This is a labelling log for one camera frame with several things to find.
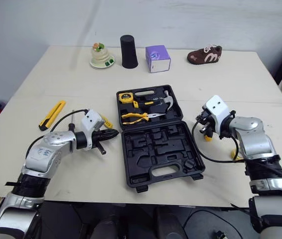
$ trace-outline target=black cup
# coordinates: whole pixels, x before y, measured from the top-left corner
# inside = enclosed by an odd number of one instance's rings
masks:
[[[124,35],[120,38],[122,52],[122,66],[127,69],[133,69],[138,66],[134,37]]]

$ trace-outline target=hammer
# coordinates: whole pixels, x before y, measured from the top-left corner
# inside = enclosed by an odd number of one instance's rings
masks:
[[[166,97],[165,98],[160,98],[164,101],[164,103],[170,103],[170,106],[167,108],[167,111],[170,110],[170,108],[173,106],[174,100],[173,97],[169,95],[169,91],[164,91]]]
[[[169,95],[169,91],[164,91],[166,97],[159,97],[159,98],[154,98],[152,99],[152,101],[149,102],[145,102],[145,103],[137,103],[136,101],[133,101],[133,105],[135,108],[148,108],[151,106],[157,106],[157,105],[161,105],[163,102],[164,103],[169,103],[169,107],[167,108],[167,111],[170,110],[170,108],[173,106],[174,100],[173,97]]]

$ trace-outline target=yellow component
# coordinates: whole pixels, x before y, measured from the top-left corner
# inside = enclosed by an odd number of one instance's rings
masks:
[[[139,108],[139,104],[138,104],[136,101],[133,101],[133,106],[134,106],[135,108]]]
[[[132,92],[120,93],[119,101],[121,101],[123,104],[132,103],[133,93]]]
[[[211,137],[208,137],[207,135],[204,135],[204,138],[207,142],[211,142],[212,141],[212,138]]]
[[[65,106],[65,104],[66,104],[65,101],[59,101],[54,106],[54,108],[51,109],[51,111],[48,113],[46,118],[39,124],[39,128],[41,131],[46,130],[52,125],[52,123],[55,121],[56,117],[58,116],[62,108]]]
[[[140,122],[141,120],[149,121],[149,117],[148,117],[148,114],[147,114],[147,113],[143,113],[143,114],[128,113],[128,114],[122,115],[121,117],[122,117],[122,119],[126,119],[126,118],[129,118],[129,117],[140,117],[140,119],[138,119],[138,120],[136,120],[136,121],[133,121],[133,122],[124,122],[123,124],[134,124],[134,123]]]
[[[145,102],[144,104],[145,104],[145,105],[151,105],[151,104],[154,104],[154,102],[153,102],[153,101],[150,101],[150,102]]]
[[[104,123],[104,126],[107,127],[107,128],[113,128],[113,124],[104,116],[101,116],[102,119],[104,119],[105,123]]]
[[[235,157],[235,154],[236,154],[236,149],[233,149],[230,153],[230,156],[231,156],[232,159]],[[238,154],[236,160],[241,160],[241,159],[243,159],[243,157],[240,157],[239,154]]]

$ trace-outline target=brown shoe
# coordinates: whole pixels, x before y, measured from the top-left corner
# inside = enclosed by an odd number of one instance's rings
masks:
[[[215,63],[221,56],[221,46],[209,45],[204,49],[192,51],[187,55],[187,59],[194,65]]]

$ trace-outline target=white wall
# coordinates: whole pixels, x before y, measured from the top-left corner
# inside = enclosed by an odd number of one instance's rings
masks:
[[[48,45],[136,45],[257,51],[282,60],[281,0],[0,0],[0,100],[18,89]]]

